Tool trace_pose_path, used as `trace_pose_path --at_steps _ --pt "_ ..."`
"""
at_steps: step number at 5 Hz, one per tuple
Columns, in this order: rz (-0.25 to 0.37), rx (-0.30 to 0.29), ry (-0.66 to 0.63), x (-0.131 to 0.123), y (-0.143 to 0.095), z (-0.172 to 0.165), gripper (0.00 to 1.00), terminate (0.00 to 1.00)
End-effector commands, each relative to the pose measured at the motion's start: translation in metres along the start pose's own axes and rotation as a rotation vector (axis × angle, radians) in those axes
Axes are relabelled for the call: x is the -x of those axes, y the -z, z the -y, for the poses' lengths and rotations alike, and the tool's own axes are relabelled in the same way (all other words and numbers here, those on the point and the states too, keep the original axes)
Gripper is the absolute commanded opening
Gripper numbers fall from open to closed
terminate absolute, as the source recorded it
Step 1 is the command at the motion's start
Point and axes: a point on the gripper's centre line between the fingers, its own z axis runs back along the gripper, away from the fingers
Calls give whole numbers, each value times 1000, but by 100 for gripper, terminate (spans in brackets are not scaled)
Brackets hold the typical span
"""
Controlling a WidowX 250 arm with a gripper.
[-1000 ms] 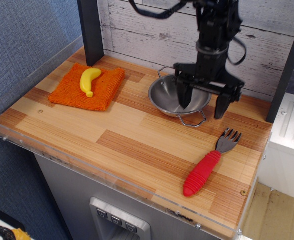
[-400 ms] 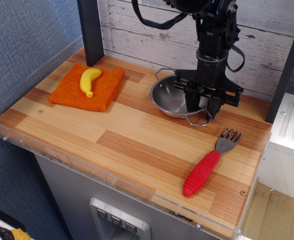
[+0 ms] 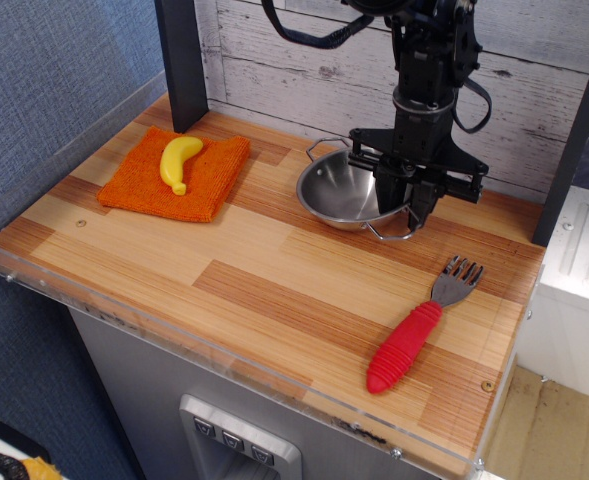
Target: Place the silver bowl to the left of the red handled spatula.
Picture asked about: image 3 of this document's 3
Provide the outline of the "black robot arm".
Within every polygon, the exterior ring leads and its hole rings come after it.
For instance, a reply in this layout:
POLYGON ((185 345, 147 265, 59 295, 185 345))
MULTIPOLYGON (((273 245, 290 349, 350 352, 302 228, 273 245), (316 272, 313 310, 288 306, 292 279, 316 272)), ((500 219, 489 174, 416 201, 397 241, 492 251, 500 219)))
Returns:
POLYGON ((474 32, 472 1, 353 1, 351 7, 381 17, 392 34, 398 84, 391 129, 355 128, 349 159, 370 170, 380 213, 402 208, 410 232, 422 228, 445 195, 477 202, 489 167, 458 147, 452 128, 461 123, 458 94, 466 87, 489 94, 470 75, 482 50, 474 32))

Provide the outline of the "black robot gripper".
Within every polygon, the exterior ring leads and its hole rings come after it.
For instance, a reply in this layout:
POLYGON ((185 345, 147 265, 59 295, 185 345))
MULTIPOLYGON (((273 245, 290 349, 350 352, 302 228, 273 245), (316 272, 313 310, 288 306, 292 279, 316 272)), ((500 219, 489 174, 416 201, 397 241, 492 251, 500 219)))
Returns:
POLYGON ((401 101, 390 129, 350 131, 348 163, 375 177, 380 214, 409 207, 408 227, 425 225, 444 195, 476 203, 488 166, 460 149, 452 139, 456 101, 443 105, 401 101))

